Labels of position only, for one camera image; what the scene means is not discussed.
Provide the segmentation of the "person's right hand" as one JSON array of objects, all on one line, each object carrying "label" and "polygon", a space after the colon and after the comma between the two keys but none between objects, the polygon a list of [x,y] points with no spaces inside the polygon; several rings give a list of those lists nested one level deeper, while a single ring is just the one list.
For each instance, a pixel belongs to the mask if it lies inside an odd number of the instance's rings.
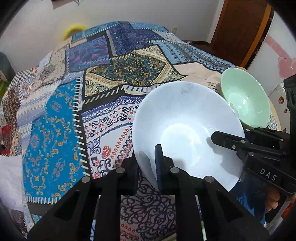
[{"label": "person's right hand", "polygon": [[265,207],[267,211],[271,211],[272,209],[276,209],[278,207],[278,202],[280,200],[280,193],[272,188],[267,188],[267,195],[265,199]]}]

